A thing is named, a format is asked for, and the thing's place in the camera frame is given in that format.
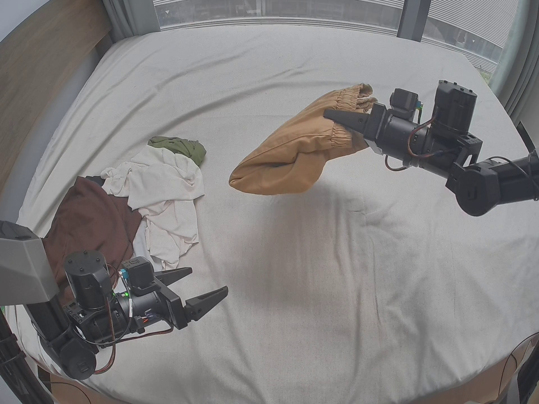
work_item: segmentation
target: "olive green garment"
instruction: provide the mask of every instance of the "olive green garment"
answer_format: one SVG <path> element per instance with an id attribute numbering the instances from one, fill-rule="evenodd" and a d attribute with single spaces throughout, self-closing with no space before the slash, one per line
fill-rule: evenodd
<path id="1" fill-rule="evenodd" d="M 200 166 L 206 155 L 206 148 L 199 141 L 188 141 L 176 137 L 154 136 L 148 141 L 148 145 L 155 148 L 166 148 L 175 154 L 183 154 Z"/>

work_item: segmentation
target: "curtain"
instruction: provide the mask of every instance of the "curtain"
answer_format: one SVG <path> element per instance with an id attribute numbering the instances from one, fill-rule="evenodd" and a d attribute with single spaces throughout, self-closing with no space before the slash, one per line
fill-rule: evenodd
<path id="1" fill-rule="evenodd" d="M 103 0 L 111 19 L 113 42 L 160 31 L 152 0 Z"/>
<path id="2" fill-rule="evenodd" d="M 539 94 L 538 58 L 539 0 L 519 0 L 500 64 L 489 83 L 516 125 L 525 119 L 529 100 Z"/>

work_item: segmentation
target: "mattress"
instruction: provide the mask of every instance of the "mattress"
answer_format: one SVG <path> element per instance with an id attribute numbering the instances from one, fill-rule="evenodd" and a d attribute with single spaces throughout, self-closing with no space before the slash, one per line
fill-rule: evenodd
<path id="1" fill-rule="evenodd" d="M 531 201 L 470 217 L 442 178 L 389 172 L 369 149 L 328 162 L 303 194 L 228 186 L 249 152 L 325 92 L 367 82 L 388 104 L 405 88 L 430 114 L 439 79 L 477 93 L 480 159 L 527 154 L 466 58 L 431 45 L 283 25 L 115 44 L 51 139 L 19 223 L 44 236 L 77 175 L 118 165 L 154 135 L 198 139 L 200 243 L 181 258 L 193 274 L 171 288 L 184 299 L 230 292 L 184 330 L 122 343 L 86 384 L 144 404 L 404 403 L 467 381 L 539 330 Z M 26 353 L 58 372 L 24 310 L 8 314 Z"/>

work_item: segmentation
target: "white bed sheet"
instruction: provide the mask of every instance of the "white bed sheet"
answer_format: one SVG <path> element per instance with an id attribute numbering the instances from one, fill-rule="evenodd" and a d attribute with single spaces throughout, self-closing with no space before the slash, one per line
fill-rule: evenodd
<path id="1" fill-rule="evenodd" d="M 432 111 L 439 79 L 478 94 L 480 158 L 526 149 L 464 56 L 369 33 L 207 27 L 114 45 L 39 163 L 19 222 L 43 236 L 77 175 L 133 157 L 154 135 L 198 139 L 200 243 L 182 258 L 183 298 L 228 285 L 198 323 L 118 346 L 87 383 L 132 403 L 387 403 L 458 385 L 539 330 L 539 208 L 466 215 L 444 181 L 389 172 L 369 150 L 329 162 L 299 195 L 228 186 L 232 169 L 313 99 L 358 82 L 396 87 Z M 21 308 L 10 323 L 54 370 Z M 108 359 L 98 354 L 98 365 Z"/>

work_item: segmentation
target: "headboard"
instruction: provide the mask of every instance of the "headboard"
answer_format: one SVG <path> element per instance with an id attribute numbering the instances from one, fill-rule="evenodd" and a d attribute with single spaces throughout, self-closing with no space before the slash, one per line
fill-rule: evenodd
<path id="1" fill-rule="evenodd" d="M 50 0 L 0 42 L 0 193 L 32 125 L 110 30 L 101 0 Z"/>

